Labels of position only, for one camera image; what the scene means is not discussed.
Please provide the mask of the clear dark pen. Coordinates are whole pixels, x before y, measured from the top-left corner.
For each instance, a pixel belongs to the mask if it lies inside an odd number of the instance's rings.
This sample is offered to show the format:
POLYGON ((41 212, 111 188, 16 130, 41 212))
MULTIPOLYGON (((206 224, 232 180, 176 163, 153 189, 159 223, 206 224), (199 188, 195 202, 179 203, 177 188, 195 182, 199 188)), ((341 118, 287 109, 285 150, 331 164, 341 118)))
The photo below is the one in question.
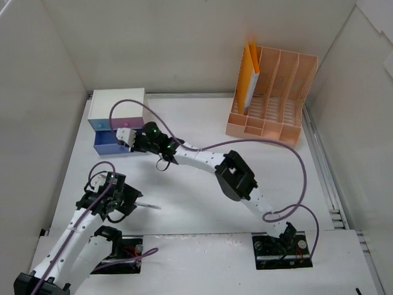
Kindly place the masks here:
POLYGON ((135 202, 135 205, 138 206, 138 207, 150 208, 150 209, 154 209, 154 210, 161 210, 160 206, 151 205, 151 204, 148 204, 148 203, 135 202))

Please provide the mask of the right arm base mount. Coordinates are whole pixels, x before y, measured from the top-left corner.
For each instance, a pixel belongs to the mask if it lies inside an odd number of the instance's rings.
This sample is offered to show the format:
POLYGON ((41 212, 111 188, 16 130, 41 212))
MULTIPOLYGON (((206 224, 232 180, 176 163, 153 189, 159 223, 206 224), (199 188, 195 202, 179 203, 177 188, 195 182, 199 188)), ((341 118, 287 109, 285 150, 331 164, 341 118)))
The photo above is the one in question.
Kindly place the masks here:
POLYGON ((278 239, 267 234, 252 234, 257 270, 310 269, 312 247, 304 232, 297 232, 289 249, 279 246, 278 239))

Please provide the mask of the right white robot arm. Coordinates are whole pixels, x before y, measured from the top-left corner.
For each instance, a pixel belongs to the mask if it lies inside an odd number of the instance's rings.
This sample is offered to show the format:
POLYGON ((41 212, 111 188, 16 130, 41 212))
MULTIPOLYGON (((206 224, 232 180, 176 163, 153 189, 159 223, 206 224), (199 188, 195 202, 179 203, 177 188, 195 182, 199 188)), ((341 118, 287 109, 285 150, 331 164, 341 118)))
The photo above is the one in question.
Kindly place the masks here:
POLYGON ((241 202, 259 220, 273 208, 262 195, 255 174, 236 151, 215 153, 195 148, 182 139, 164 134, 155 122, 146 123, 141 131, 121 128, 116 138, 130 152, 149 152, 176 165, 186 165, 206 171, 217 178, 226 197, 241 202))

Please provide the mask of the dark blue drawer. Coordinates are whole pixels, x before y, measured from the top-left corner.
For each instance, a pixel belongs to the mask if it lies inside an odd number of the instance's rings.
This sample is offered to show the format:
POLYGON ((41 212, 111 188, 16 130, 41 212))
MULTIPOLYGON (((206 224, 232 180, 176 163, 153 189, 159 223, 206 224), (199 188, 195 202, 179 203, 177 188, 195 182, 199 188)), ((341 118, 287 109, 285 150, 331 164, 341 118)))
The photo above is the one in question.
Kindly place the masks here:
POLYGON ((93 147, 96 152, 100 155, 120 155, 120 154, 133 154, 133 155, 146 155, 145 152, 131 152, 130 147, 119 144, 117 135, 121 135, 124 138, 126 135, 136 133, 139 130, 131 128, 120 128, 115 130, 113 134, 110 130, 97 131, 95 132, 95 140, 93 147))

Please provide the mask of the orange folder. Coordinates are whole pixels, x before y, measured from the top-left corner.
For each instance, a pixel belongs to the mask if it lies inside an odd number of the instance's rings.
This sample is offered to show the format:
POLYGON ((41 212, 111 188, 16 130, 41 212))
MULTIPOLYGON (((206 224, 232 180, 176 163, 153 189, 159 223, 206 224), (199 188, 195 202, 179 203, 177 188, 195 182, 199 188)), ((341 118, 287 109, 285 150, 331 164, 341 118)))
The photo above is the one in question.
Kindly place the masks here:
POLYGON ((235 92, 238 112, 242 115, 246 115, 249 110, 259 74, 259 55, 256 43, 254 40, 251 43, 246 41, 235 92))

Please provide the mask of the pink drawer with knob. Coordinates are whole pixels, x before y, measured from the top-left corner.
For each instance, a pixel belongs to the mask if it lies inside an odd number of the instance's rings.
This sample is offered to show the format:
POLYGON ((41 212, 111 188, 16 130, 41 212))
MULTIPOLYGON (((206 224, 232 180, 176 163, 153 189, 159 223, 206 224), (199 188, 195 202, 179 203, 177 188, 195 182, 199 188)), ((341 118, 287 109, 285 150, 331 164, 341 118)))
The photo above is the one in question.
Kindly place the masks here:
POLYGON ((118 129, 118 128, 140 129, 144 125, 144 119, 142 117, 112 118, 111 124, 113 129, 118 129))

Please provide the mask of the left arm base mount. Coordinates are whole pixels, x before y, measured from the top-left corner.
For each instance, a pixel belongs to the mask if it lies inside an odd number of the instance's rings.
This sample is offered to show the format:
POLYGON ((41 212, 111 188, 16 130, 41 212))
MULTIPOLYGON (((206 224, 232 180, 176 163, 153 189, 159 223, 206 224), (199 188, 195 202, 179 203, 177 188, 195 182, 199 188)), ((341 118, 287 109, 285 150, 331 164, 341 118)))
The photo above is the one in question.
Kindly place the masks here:
MULTIPOLYGON (((143 237, 123 237, 122 245, 116 256, 107 257, 98 266, 114 262, 116 260, 130 259, 142 255, 143 237)), ((92 275, 118 275, 118 274, 139 274, 141 272, 141 261, 124 262, 122 264, 111 265, 100 270, 94 270, 92 275)))

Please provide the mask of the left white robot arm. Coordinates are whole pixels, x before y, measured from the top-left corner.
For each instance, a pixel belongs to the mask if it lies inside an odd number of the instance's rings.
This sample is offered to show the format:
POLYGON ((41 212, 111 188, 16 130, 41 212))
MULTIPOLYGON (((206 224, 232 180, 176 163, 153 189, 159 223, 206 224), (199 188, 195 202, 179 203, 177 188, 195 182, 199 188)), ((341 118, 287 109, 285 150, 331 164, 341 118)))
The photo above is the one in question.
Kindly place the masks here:
POLYGON ((82 198, 55 246, 30 273, 14 281, 15 294, 73 294, 106 258, 123 250, 122 231, 110 213, 129 216, 142 192, 125 182, 126 176, 109 172, 93 189, 84 187, 82 198))

